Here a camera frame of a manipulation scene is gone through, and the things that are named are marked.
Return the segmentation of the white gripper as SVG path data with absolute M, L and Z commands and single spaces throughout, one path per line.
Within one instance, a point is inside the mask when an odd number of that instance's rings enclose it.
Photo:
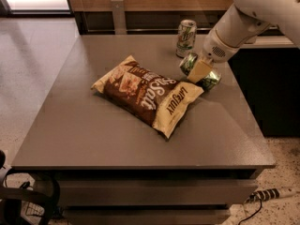
M 212 29 L 202 45 L 202 54 L 211 59 L 215 63 L 227 62 L 238 52 L 238 48 L 226 45 L 218 36 L 217 30 Z M 197 83 L 204 77 L 206 77 L 213 67 L 204 59 L 199 59 L 195 63 L 192 70 L 187 75 L 187 79 L 192 83 Z

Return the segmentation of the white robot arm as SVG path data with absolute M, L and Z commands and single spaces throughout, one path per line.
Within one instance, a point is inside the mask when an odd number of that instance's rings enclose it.
M 300 47 L 300 0 L 233 0 L 206 36 L 187 78 L 197 83 L 215 63 L 228 61 L 242 45 L 272 25 Z

